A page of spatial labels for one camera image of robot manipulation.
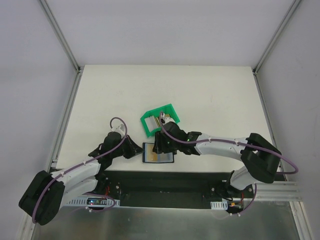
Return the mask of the black leather card holder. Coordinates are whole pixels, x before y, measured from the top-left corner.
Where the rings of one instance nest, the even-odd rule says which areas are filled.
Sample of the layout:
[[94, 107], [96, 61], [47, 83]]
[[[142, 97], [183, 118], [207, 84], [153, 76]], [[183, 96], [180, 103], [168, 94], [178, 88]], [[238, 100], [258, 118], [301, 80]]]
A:
[[144, 153], [142, 155], [142, 162], [147, 164], [171, 164], [174, 163], [173, 153], [155, 153], [153, 152], [153, 143], [143, 143]]

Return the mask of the green plastic bin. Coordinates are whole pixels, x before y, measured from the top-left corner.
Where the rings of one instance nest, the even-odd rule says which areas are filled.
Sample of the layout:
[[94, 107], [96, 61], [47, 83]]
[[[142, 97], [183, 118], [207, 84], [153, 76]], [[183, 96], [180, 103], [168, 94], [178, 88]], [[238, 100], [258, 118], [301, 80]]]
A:
[[155, 132], [161, 129], [161, 126], [160, 126], [161, 112], [164, 113], [166, 118], [173, 119], [173, 121], [176, 124], [180, 122], [180, 119], [171, 103], [152, 109], [152, 110], [148, 110], [140, 118], [142, 127], [144, 129], [144, 132], [147, 138], [153, 137], [155, 135]]

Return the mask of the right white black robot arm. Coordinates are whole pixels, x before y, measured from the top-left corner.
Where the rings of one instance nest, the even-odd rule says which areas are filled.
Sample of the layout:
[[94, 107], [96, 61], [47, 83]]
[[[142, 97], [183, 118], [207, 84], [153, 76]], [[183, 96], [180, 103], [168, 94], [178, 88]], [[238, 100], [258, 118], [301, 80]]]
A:
[[233, 170], [225, 184], [225, 192], [237, 197], [256, 182], [272, 184], [275, 180], [281, 152], [258, 133], [247, 138], [217, 138], [208, 134], [185, 132], [174, 122], [164, 124], [154, 135], [153, 152], [185, 155], [215, 155], [238, 160], [244, 164]]

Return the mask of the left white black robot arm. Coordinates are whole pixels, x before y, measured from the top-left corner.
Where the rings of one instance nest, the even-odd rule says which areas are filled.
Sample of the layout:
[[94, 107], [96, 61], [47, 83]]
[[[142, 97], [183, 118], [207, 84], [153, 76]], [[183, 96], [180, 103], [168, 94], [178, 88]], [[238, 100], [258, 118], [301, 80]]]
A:
[[88, 154], [89, 159], [69, 169], [38, 172], [18, 202], [18, 206], [35, 223], [43, 226], [58, 214], [60, 208], [72, 199], [85, 193], [105, 193], [107, 177], [105, 170], [113, 159], [131, 159], [144, 152], [129, 135], [110, 132], [96, 149]]

